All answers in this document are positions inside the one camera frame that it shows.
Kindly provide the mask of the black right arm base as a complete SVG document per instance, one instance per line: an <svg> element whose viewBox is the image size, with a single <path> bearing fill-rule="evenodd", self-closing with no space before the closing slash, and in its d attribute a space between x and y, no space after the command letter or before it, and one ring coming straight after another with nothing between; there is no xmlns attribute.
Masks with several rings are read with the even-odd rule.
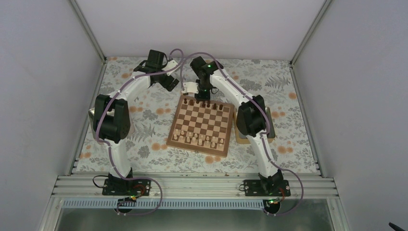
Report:
<svg viewBox="0 0 408 231"><path fill-rule="evenodd" d="M291 188L287 180L264 183L261 180L244 180L239 190L247 197L291 196Z"/></svg>

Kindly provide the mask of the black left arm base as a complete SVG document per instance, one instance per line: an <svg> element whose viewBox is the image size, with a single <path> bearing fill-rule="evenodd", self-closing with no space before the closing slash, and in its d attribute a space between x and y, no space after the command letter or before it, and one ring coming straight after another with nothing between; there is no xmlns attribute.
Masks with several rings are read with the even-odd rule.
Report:
<svg viewBox="0 0 408 231"><path fill-rule="evenodd" d="M150 193L151 180L124 180L109 177L105 180L102 195L114 196L148 196Z"/></svg>

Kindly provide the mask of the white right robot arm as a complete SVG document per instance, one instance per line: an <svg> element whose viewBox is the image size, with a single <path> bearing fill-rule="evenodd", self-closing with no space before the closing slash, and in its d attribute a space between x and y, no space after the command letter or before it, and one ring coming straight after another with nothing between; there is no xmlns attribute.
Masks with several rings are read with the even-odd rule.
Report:
<svg viewBox="0 0 408 231"><path fill-rule="evenodd" d="M271 154L266 144L270 123L263 97L246 91L226 73L218 61L206 63L199 56L192 60L190 67L198 77L198 92L194 95L197 100L210 100L211 89L217 88L237 109L237 128L250 141L258 159L261 191L267 196L274 195L279 190L279 183L273 175L279 171L268 160Z"/></svg>

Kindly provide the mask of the metal tin under left arm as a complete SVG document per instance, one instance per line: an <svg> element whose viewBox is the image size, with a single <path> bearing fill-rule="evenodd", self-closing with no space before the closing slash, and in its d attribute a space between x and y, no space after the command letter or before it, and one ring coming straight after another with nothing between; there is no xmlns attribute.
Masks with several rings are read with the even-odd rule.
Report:
<svg viewBox="0 0 408 231"><path fill-rule="evenodd" d="M95 113L94 111L95 111L95 108L91 108L91 109L88 110L88 119L89 119L89 124L90 124L90 128L91 128L93 137L95 138L96 137L96 131L93 128L93 120L94 120L94 113ZM128 114L128 115L129 115L130 125L129 125L129 132L128 132L127 136L126 136L127 138L130 137L135 132L135 126L133 124L132 118L131 118L130 114Z"/></svg>

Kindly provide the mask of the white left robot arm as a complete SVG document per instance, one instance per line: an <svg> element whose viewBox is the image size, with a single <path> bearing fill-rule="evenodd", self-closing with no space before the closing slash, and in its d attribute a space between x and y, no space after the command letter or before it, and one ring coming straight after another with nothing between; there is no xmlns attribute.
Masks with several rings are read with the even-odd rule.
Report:
<svg viewBox="0 0 408 231"><path fill-rule="evenodd" d="M172 73L180 64L168 59L161 51L150 50L148 58L137 65L129 79L117 90L109 94L99 94L93 109L94 139L107 148L111 170L109 174L118 178L115 189L122 195L133 191L134 181L126 152L126 138L134 129L129 113L129 102L152 85L158 83L167 91L172 91L178 80Z"/></svg>

